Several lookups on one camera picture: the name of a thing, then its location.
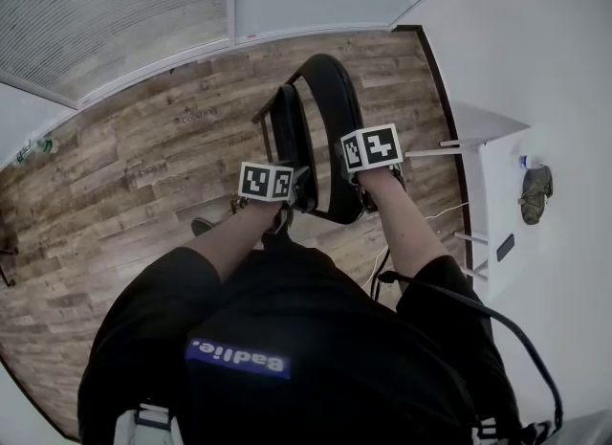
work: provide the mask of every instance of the shirt logo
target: shirt logo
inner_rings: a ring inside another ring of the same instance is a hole
[[[200,338],[192,339],[186,350],[186,360],[199,360],[219,367],[250,373],[261,373],[289,380],[289,359],[235,346],[221,345]]]

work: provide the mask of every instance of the power cord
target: power cord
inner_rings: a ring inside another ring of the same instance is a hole
[[[443,211],[435,214],[435,215],[431,215],[429,217],[426,217],[425,220],[430,220],[430,219],[437,219],[440,215],[442,215],[443,213],[447,213],[448,211],[454,211],[455,209],[459,209],[460,207],[463,207],[464,205],[467,205],[469,202],[464,202],[461,205],[456,205],[455,207],[450,207],[450,209],[444,209]],[[384,246],[384,248],[381,249],[381,252],[378,253],[376,255],[376,258],[374,259],[374,266],[372,267],[372,273],[370,274],[370,276],[368,277],[366,283],[364,283],[363,285],[361,285],[360,288],[365,288],[365,285],[367,285],[370,281],[372,281],[372,279],[374,279],[374,274],[376,273],[376,265],[379,262],[379,258],[381,257],[381,255],[383,254],[384,250],[386,250],[388,248],[388,244],[386,244]],[[387,259],[389,258],[389,252],[387,251],[387,254],[384,257],[384,260],[382,261],[381,267],[384,266],[384,264],[386,263]]]

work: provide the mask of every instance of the white cable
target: white cable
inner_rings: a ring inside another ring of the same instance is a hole
[[[437,219],[440,215],[442,215],[443,213],[447,213],[448,211],[454,211],[455,209],[459,209],[460,207],[463,207],[464,205],[467,205],[469,202],[464,202],[461,205],[455,205],[454,207],[450,207],[450,209],[446,209],[444,211],[441,211],[439,213],[437,213],[436,215],[431,215],[430,217],[426,217],[425,220],[429,220],[429,219]],[[381,252],[378,253],[376,255],[376,258],[374,259],[374,267],[372,268],[372,273],[370,274],[370,276],[367,279],[367,282],[364,283],[360,288],[365,287],[365,285],[367,285],[370,281],[372,281],[372,278],[374,277],[374,274],[376,273],[376,265],[379,262],[379,258],[381,257],[381,255],[383,254],[384,250],[386,250],[389,247],[388,244],[386,244],[384,246],[384,248],[381,249]]]

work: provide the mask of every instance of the plastic bottle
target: plastic bottle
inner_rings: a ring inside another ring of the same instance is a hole
[[[544,166],[544,160],[542,157],[535,156],[534,154],[519,156],[518,163],[521,169],[540,169]]]
[[[26,158],[32,156],[34,153],[55,154],[56,152],[57,145],[51,139],[38,139],[34,143],[32,141],[28,141],[17,153],[17,158],[13,164],[23,165]]]

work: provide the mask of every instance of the black shoe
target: black shoe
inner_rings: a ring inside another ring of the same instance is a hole
[[[203,233],[207,233],[213,227],[214,224],[212,222],[209,222],[206,219],[203,219],[202,217],[196,217],[191,221],[191,231],[196,237]]]

